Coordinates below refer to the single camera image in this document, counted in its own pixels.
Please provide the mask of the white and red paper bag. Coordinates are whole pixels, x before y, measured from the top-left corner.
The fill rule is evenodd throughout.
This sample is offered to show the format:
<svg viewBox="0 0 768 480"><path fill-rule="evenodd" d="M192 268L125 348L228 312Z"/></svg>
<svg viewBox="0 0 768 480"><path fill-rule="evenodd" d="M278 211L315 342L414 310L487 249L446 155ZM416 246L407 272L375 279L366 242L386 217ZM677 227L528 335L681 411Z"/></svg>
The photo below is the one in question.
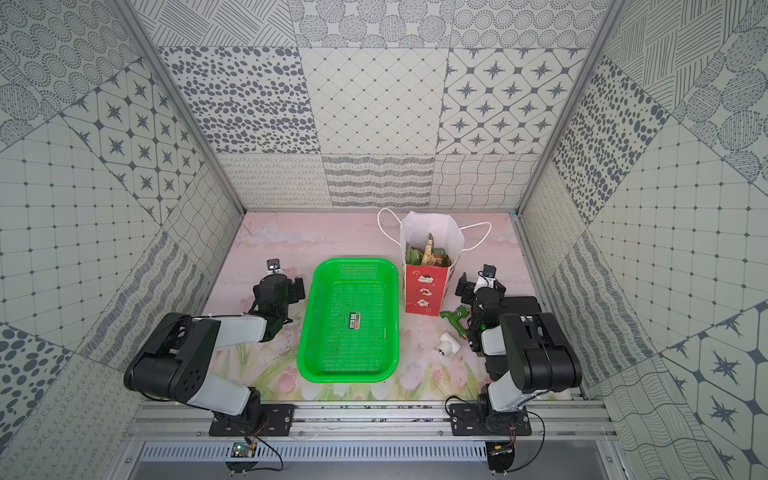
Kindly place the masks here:
<svg viewBox="0 0 768 480"><path fill-rule="evenodd" d="M399 217L389 208L377 212L378 224L382 223L384 214L391 215L398 223L398 235L386 237L400 249L405 311L437 316L461 256L482 244L477 241L468 245L465 233L483 227L485 233L481 240L486 240L492 224L479 222L460 226L452 216L440 213L410 212Z"/></svg>

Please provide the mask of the green yellow condiment packet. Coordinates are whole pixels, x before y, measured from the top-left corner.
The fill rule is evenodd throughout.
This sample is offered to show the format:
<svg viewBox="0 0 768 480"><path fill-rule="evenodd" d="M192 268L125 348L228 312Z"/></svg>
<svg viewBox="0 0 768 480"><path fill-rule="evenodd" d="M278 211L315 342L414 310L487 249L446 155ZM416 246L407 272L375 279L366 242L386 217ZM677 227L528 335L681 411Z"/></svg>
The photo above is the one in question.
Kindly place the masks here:
<svg viewBox="0 0 768 480"><path fill-rule="evenodd" d="M434 257L434 237L432 234L429 234L424 252L421 257L421 264L426 266L434 266L435 263L436 263L436 260Z"/></svg>

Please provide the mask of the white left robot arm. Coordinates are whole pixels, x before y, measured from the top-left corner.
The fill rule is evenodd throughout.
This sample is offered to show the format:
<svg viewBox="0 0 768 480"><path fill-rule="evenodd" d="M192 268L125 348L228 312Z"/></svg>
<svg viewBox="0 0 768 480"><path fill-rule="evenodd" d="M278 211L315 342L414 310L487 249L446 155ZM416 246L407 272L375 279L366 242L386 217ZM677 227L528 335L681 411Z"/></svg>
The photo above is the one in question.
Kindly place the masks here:
<svg viewBox="0 0 768 480"><path fill-rule="evenodd" d="M306 292L301 278L273 273L254 286L253 294L251 309L241 315L166 314L129 362L125 387L153 401L175 401L220 417L255 418L259 392L211 373L213 353L271 341L292 322L289 306Z"/></svg>

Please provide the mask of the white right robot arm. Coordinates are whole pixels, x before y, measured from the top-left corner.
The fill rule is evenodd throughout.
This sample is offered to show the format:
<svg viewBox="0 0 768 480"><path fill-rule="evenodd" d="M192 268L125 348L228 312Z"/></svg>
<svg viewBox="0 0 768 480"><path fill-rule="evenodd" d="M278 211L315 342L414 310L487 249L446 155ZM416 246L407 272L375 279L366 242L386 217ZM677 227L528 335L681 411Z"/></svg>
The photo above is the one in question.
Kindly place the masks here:
<svg viewBox="0 0 768 480"><path fill-rule="evenodd" d="M516 414L540 395L581 385L580 361L555 316L534 296L508 295L493 266L474 282L462 275L455 295L469 307L467 340L491 378L478 396L480 416Z"/></svg>

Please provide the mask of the white pipe elbow fitting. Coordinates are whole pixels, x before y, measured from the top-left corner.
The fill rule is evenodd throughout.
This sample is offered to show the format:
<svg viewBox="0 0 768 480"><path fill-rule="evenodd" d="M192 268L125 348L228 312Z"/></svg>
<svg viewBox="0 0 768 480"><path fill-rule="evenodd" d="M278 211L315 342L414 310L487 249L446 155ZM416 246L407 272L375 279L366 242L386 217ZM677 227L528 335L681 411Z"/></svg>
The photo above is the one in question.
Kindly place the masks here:
<svg viewBox="0 0 768 480"><path fill-rule="evenodd" d="M439 342L435 350L444 357L457 354L461 349L461 344L448 332L443 332L439 337Z"/></svg>

